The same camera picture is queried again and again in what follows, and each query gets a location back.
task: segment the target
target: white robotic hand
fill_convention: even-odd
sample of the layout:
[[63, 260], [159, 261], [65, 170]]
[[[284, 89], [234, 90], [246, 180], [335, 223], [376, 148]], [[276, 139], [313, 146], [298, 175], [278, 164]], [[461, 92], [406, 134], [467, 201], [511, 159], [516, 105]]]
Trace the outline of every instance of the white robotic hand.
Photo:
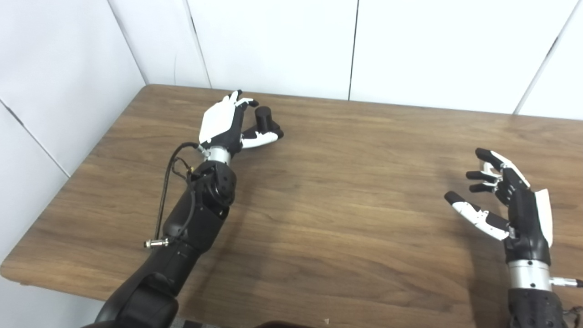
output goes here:
[[201, 131], [198, 135], [198, 141], [201, 144], [204, 142], [210, 143], [212, 138], [231, 129], [235, 118], [235, 110], [238, 107], [245, 110], [247, 105], [252, 107], [259, 105], [252, 98], [238, 99], [242, 93], [241, 90], [234, 91], [231, 95], [225, 96], [223, 100], [206, 110], [202, 117]]
[[[531, 185], [510, 160], [496, 152], [482, 148], [476, 149], [476, 156], [484, 161], [483, 170], [467, 172], [466, 177], [471, 180], [484, 180], [484, 182], [471, 185], [469, 188], [471, 192], [479, 193], [487, 191], [494, 193], [506, 206], [511, 205], [512, 196], [517, 190], [520, 189], [524, 192], [531, 193]], [[499, 171], [500, 174], [492, 172], [492, 169]], [[549, 191], [543, 189], [537, 191], [534, 195], [538, 220], [535, 220], [535, 218], [528, 219], [534, 221], [532, 224], [540, 224], [540, 230], [550, 247], [553, 243], [553, 218], [550, 209]], [[445, 199], [464, 218], [488, 235], [498, 240], [506, 239], [509, 236], [514, 237], [514, 228], [506, 219], [488, 211], [482, 211], [480, 207], [465, 201], [453, 191], [445, 194]]]

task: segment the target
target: black cable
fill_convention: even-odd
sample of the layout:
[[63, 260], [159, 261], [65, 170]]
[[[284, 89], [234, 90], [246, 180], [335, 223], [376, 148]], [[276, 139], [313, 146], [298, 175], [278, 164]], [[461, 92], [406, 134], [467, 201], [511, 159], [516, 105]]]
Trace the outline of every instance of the black cable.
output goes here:
[[182, 162], [182, 164], [184, 164], [184, 167], [186, 168], [187, 171], [190, 170], [190, 165], [188, 163], [186, 163], [186, 161], [183, 160], [181, 157], [176, 156], [176, 158], [174, 158], [174, 163], [172, 164], [172, 173], [174, 173], [175, 175], [181, 177], [183, 180], [186, 181], [186, 176], [184, 176], [182, 173], [176, 171], [175, 165], [176, 165], [176, 162], [178, 162], [179, 160]]
[[154, 240], [158, 239], [160, 237], [160, 225], [162, 223], [162, 215], [164, 212], [164, 203], [166, 202], [166, 191], [168, 189], [168, 178], [170, 177], [170, 171], [172, 170], [172, 167], [175, 163], [175, 158], [178, 155], [178, 153], [183, 150], [186, 147], [193, 147], [194, 149], [198, 149], [199, 144], [195, 143], [195, 142], [185, 142], [183, 144], [181, 144], [180, 146], [178, 146], [176, 148], [176, 150], [172, 153], [172, 156], [170, 156], [170, 161], [168, 162], [168, 166], [166, 167], [166, 173], [164, 174], [164, 184], [162, 186], [162, 196], [160, 198], [160, 207], [158, 209], [158, 219], [156, 221], [156, 230], [154, 231]]

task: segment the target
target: metal connector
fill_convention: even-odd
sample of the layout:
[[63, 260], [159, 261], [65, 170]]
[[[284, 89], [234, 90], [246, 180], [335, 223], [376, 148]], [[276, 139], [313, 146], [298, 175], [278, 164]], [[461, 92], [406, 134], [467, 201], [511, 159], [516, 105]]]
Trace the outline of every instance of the metal connector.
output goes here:
[[164, 238], [164, 239], [155, 239], [155, 240], [146, 240], [144, 242], [144, 247], [145, 248], [154, 248], [154, 247], [166, 247], [170, 244], [170, 241], [168, 240], [168, 238]]
[[550, 283], [554, 286], [562, 287], [583, 287], [583, 282], [581, 280], [571, 278], [551, 277]]

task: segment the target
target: robot finger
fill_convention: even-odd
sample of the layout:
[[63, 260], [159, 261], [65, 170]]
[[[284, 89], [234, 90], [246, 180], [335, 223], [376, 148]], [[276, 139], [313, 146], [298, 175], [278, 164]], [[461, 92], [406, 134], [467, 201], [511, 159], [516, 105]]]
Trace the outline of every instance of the robot finger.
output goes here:
[[505, 219], [491, 214], [488, 211], [477, 210], [475, 205], [467, 202], [453, 191], [449, 191], [444, 197], [451, 207], [470, 221], [476, 228], [498, 240], [503, 240], [508, 237], [508, 224]]
[[469, 189], [471, 193], [493, 193], [496, 190], [496, 184], [489, 182], [478, 183], [471, 185]]
[[466, 172], [466, 177], [470, 180], [484, 180], [489, 183], [496, 183], [500, 175], [486, 171], [468, 171]]

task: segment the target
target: robotic hand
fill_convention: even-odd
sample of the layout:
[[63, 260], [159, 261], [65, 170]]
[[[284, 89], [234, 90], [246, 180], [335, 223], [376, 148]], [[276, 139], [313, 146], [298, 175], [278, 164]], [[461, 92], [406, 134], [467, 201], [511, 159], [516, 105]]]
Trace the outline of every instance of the robotic hand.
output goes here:
[[[234, 202], [237, 177], [229, 167], [232, 157], [243, 148], [283, 137], [268, 107], [257, 108], [257, 124], [241, 132], [246, 108], [259, 103], [250, 98], [239, 99], [239, 95], [241, 91], [235, 91], [205, 112], [200, 144], [185, 142], [172, 154], [164, 176], [154, 239], [144, 243], [152, 253], [105, 302], [96, 322], [86, 328], [168, 328], [172, 324], [178, 312], [176, 296], [198, 258], [213, 245]], [[177, 156], [189, 147], [204, 157], [196, 168]], [[176, 171], [178, 161], [184, 163], [185, 175]], [[160, 237], [170, 172], [181, 176], [187, 188], [166, 219]]]
[[453, 191], [445, 199], [478, 229], [503, 241], [510, 271], [510, 327], [566, 327], [561, 301], [551, 286], [583, 287], [583, 281], [549, 275], [553, 218], [548, 190], [533, 192], [518, 168], [496, 152], [478, 148], [476, 155], [484, 161], [483, 170], [467, 172], [466, 177], [484, 182], [469, 189], [496, 195], [508, 207], [508, 220], [481, 210]]

